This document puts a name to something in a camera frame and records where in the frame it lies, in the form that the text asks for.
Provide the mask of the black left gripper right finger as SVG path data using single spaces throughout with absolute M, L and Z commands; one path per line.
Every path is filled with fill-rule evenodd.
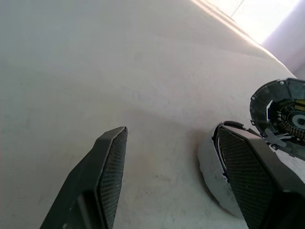
M 305 182 L 262 138 L 218 129 L 228 181 L 249 229 L 305 229 Z

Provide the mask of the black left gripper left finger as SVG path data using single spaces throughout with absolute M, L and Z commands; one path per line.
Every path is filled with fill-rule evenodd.
M 40 229 L 112 229 L 122 188 L 128 130 L 105 132 L 72 169 Z

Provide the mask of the grey motor housing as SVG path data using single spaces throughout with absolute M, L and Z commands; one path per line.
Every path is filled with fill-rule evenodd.
M 219 205 L 236 217 L 243 219 L 244 217 L 233 194 L 231 185 L 224 175 L 225 169 L 223 169 L 216 151 L 215 133 L 216 128 L 208 132 L 207 137 L 199 144 L 197 156 L 200 170 L 209 191 L 218 201 Z

